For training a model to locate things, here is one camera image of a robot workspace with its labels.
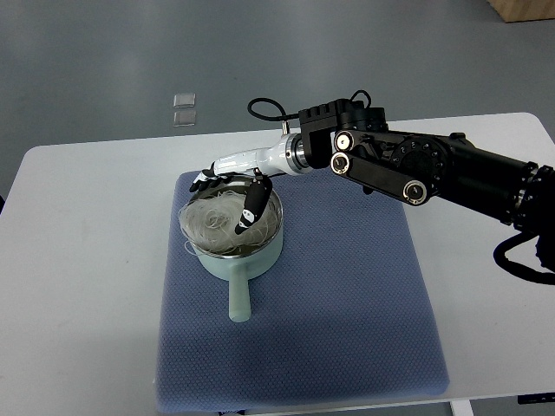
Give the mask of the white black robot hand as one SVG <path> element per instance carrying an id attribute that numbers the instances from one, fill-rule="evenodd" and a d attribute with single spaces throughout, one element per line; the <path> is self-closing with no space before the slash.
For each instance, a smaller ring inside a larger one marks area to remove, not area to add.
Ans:
<path id="1" fill-rule="evenodd" d="M 241 235 L 264 214 L 272 192 L 272 182 L 268 176 L 295 173 L 294 164 L 291 158 L 287 157 L 287 153 L 291 152 L 294 137 L 292 133 L 283 135 L 272 147 L 234 153 L 215 160 L 211 167 L 212 173 L 201 171 L 190 189 L 205 190 L 220 183 L 228 183 L 232 179 L 232 173 L 254 175 L 247 188 L 241 217 L 234 230 L 236 235 Z"/>

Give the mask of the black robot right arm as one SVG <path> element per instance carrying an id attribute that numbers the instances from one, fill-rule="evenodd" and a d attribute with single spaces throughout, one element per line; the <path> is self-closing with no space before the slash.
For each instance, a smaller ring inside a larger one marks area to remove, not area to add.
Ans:
<path id="1" fill-rule="evenodd" d="M 393 131 L 365 91 L 299 111 L 300 130 L 284 130 L 271 147 L 214 161 L 192 192 L 243 176 L 250 179 L 236 232 L 251 228 L 270 197 L 271 178 L 329 168 L 360 185 L 418 206 L 432 197 L 498 219 L 516 235 L 498 244 L 495 263 L 532 283 L 554 282 L 554 170 L 475 147 L 463 133 Z"/>

